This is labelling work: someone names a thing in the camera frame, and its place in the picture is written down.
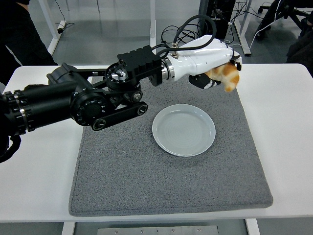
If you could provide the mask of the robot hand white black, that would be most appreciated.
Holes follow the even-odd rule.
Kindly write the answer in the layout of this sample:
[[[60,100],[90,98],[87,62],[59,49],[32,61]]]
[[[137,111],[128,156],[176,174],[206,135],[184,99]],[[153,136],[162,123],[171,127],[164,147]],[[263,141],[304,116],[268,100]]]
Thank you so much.
[[[219,39],[213,39],[203,48],[195,48],[210,39],[211,35],[204,35],[183,45],[177,58],[167,56],[163,61],[163,79],[177,81],[188,75],[189,82],[198,88],[209,89],[223,84],[226,92],[233,91],[240,79],[242,57]]]

